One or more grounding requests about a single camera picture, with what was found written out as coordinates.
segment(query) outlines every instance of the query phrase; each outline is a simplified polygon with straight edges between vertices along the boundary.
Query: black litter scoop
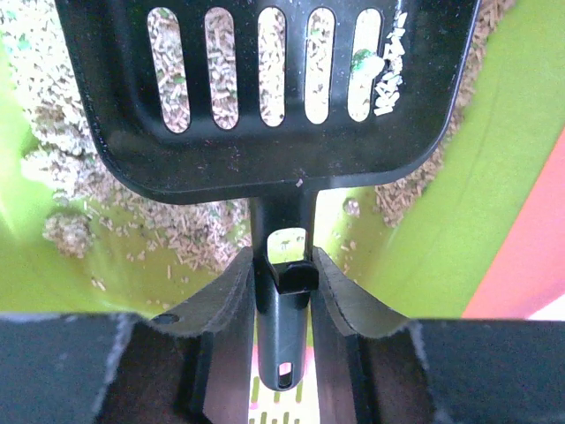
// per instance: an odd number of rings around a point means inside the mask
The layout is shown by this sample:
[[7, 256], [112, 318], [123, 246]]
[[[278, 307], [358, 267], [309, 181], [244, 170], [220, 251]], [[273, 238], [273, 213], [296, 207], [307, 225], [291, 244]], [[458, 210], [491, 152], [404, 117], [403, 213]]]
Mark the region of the black litter scoop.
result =
[[[272, 390], [296, 386], [304, 372], [307, 307], [322, 275], [313, 258], [317, 193], [389, 183], [433, 152], [454, 106], [478, 0], [57, 0], [56, 5], [94, 142], [119, 181], [150, 199], [180, 205], [251, 199], [260, 378]], [[147, 15], [155, 7], [173, 11], [180, 26], [191, 110], [182, 133], [163, 122], [147, 31]], [[235, 28], [239, 118], [230, 130], [215, 124], [211, 107], [204, 23], [213, 7], [226, 9]], [[277, 127], [260, 115], [258, 17], [267, 7], [286, 18], [285, 116]], [[305, 114], [306, 42], [308, 19], [320, 7], [334, 14], [335, 38], [328, 118], [315, 125]], [[369, 8], [381, 15], [377, 55], [386, 59], [373, 84], [388, 84], [398, 75], [403, 83], [389, 113], [370, 113], [357, 122], [347, 104], [353, 38], [359, 13]], [[394, 38], [387, 35], [395, 27], [403, 34], [402, 71], [387, 59]], [[388, 103], [378, 99], [382, 86], [377, 88], [371, 104], [386, 109]], [[286, 228], [305, 229], [304, 259], [273, 265], [267, 238]], [[290, 371], [280, 375], [279, 366], [289, 363]]]

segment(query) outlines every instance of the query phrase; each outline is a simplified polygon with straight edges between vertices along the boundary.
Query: red surface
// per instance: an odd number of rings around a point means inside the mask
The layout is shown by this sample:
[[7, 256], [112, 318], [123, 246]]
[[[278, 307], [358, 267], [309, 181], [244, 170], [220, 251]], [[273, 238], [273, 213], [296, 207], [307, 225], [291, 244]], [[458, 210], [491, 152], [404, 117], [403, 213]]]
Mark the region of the red surface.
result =
[[524, 319], [564, 293], [565, 131], [463, 318]]

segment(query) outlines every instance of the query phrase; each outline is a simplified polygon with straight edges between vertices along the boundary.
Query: pellet debris on green surface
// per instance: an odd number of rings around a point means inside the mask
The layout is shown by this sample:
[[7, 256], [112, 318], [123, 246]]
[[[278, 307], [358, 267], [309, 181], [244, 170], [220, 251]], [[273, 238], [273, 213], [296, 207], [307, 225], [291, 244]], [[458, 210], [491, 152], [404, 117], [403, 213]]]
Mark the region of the pellet debris on green surface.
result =
[[[486, 53], [486, 38], [514, 2], [485, 0], [482, 3], [446, 140], [458, 130], [463, 119], [463, 108], [472, 97], [472, 86]], [[396, 23], [401, 16], [396, 16]], [[148, 23], [162, 94], [163, 118], [171, 131], [180, 132], [190, 118], [190, 108], [185, 89], [182, 50], [176, 41], [178, 23], [174, 15], [165, 9], [151, 13]], [[313, 45], [309, 49], [310, 67], [316, 72], [331, 62], [328, 61], [328, 49], [325, 49], [332, 37], [332, 32], [324, 29], [327, 24], [325, 15], [317, 15], [312, 25], [312, 31], [316, 31], [316, 34], [309, 35], [309, 43]], [[113, 224], [109, 216], [116, 209], [128, 211], [133, 216], [133, 224], [143, 224], [146, 229], [154, 231], [154, 237], [147, 241], [145, 255], [161, 247], [168, 248], [175, 252], [181, 264], [193, 269], [206, 267], [220, 271], [241, 246], [249, 245], [247, 227], [242, 225], [249, 217], [245, 200], [192, 206], [166, 205], [131, 192], [103, 166], [91, 139], [54, 0], [3, 0], [0, 32], [11, 63], [15, 94], [33, 134], [40, 142], [38, 149], [22, 160], [25, 177], [41, 181], [53, 189], [55, 199], [62, 205], [85, 201], [85, 216], [89, 220], [99, 221], [105, 231], [112, 231], [118, 237], [127, 237], [129, 231], [134, 229], [129, 224]], [[266, 18], [260, 20], [259, 39], [260, 107], [261, 116], [268, 125], [280, 124], [284, 113], [284, 79], [281, 72], [284, 69], [284, 33], [284, 18], [279, 11], [271, 8]], [[229, 15], [219, 9], [211, 11], [207, 16], [206, 35], [213, 82], [212, 109], [216, 123], [223, 128], [231, 128], [237, 122], [237, 85], [235, 58], [230, 54], [234, 51], [235, 42], [233, 22]], [[320, 93], [328, 89], [324, 84], [323, 81], [307, 81], [306, 91], [320, 100], [323, 97]], [[363, 108], [370, 107], [369, 96], [370, 93], [360, 99], [359, 104]], [[361, 109], [350, 110], [350, 114], [361, 117], [365, 110]], [[383, 216], [387, 225], [398, 225], [403, 213], [433, 180], [442, 166], [446, 144], [443, 141], [432, 157], [408, 177], [375, 187], [375, 211]], [[55, 231], [53, 225], [62, 226], [61, 231]], [[50, 239], [57, 243], [57, 234], [65, 234], [65, 225], [67, 223], [64, 220], [51, 220], [49, 231], [46, 231], [51, 234]], [[141, 260], [138, 254], [133, 259]]]
[[84, 258], [93, 243], [88, 218], [79, 214], [57, 213], [45, 222], [43, 237], [56, 244], [65, 256]]

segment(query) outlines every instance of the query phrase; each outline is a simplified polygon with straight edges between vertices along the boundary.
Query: litter box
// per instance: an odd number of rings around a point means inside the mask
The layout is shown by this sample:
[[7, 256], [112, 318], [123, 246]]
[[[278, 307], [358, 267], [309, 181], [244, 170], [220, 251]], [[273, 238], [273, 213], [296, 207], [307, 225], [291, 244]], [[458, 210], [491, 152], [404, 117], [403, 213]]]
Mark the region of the litter box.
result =
[[[373, 212], [373, 187], [327, 191], [319, 198], [315, 244], [340, 267], [347, 256], [348, 277], [402, 314], [456, 318], [471, 303], [469, 316], [515, 316], [511, 308], [497, 310], [504, 299], [494, 302], [488, 288], [478, 291], [478, 287], [562, 130], [562, 40], [565, 3], [518, 0], [488, 43], [488, 56], [475, 86], [477, 93], [460, 132], [448, 147], [444, 170], [402, 223], [388, 228]], [[174, 261], [171, 252], [159, 252], [142, 265], [128, 262], [125, 256], [134, 246], [115, 235], [98, 238], [84, 259], [61, 256], [41, 236], [45, 218], [60, 207], [49, 189], [20, 174], [19, 160], [34, 144], [11, 94], [7, 58], [0, 49], [1, 311], [137, 311], [150, 317], [161, 313], [163, 304], [173, 306], [214, 278], [206, 270], [173, 265], [168, 279], [168, 266]], [[565, 185], [565, 172], [557, 174], [559, 177]], [[344, 202], [351, 198], [359, 203], [359, 217], [343, 211]], [[565, 239], [562, 219], [555, 221], [553, 229]], [[562, 242], [559, 246], [562, 257], [565, 246]], [[507, 262], [507, 269], [517, 263]], [[190, 282], [183, 283], [182, 276], [190, 277]], [[105, 290], [91, 284], [93, 278], [103, 280]], [[537, 300], [531, 304], [535, 308], [521, 317], [564, 294], [565, 275], [561, 278], [561, 285], [554, 284], [552, 294], [544, 297], [545, 304]], [[511, 289], [511, 282], [500, 283], [504, 290]], [[524, 284], [522, 304], [544, 290], [533, 281]], [[500, 286], [497, 290], [498, 295], [504, 292]], [[476, 292], [481, 292], [481, 298], [473, 300]], [[305, 387], [299, 390], [315, 387], [308, 375]]]

